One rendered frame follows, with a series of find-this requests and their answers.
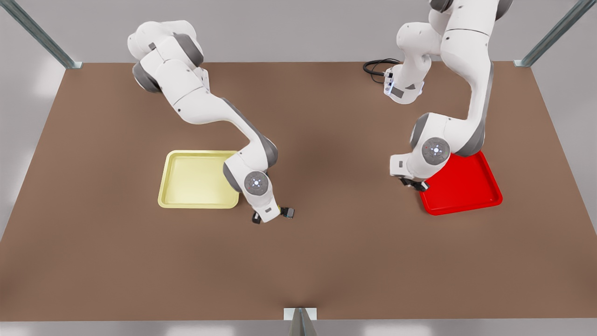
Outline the red tray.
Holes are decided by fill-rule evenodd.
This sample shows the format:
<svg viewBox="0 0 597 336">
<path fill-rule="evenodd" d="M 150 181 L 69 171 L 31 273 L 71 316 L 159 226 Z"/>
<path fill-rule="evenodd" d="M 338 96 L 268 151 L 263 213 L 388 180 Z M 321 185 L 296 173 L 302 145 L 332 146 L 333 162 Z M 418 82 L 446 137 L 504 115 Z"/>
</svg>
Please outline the red tray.
<svg viewBox="0 0 597 336">
<path fill-rule="evenodd" d="M 501 204 L 502 193 L 484 154 L 469 157 L 452 154 L 437 174 L 427 179 L 429 188 L 420 193 L 431 215 L 465 212 Z"/>
</svg>

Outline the pale yellow tray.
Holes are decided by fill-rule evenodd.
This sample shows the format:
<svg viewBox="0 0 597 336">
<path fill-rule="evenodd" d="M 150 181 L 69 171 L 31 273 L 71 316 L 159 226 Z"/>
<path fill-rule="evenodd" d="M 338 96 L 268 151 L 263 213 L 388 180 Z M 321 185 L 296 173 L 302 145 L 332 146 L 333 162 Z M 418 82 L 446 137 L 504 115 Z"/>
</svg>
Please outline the pale yellow tray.
<svg viewBox="0 0 597 336">
<path fill-rule="evenodd" d="M 232 209 L 239 193 L 222 172 L 236 151 L 174 150 L 166 157 L 158 204 L 162 208 Z"/>
</svg>

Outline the silver frame post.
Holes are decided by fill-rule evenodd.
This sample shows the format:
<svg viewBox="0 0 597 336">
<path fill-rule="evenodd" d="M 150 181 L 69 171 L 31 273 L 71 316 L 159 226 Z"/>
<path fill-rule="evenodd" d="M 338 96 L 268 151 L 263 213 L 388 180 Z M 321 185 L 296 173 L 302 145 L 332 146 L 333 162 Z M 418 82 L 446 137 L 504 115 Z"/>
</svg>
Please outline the silver frame post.
<svg viewBox="0 0 597 336">
<path fill-rule="evenodd" d="M 64 68 L 77 70 L 83 66 L 83 62 L 73 60 L 15 0 L 0 0 L 0 7 L 5 9 Z"/>
<path fill-rule="evenodd" d="M 312 321 L 316 308 L 284 308 L 284 321 L 291 321 L 289 336 L 318 336 Z"/>
<path fill-rule="evenodd" d="M 529 68 L 540 59 L 585 13 L 597 0 L 578 0 L 569 11 L 550 29 L 549 32 L 522 59 L 514 60 L 514 66 Z"/>
</svg>

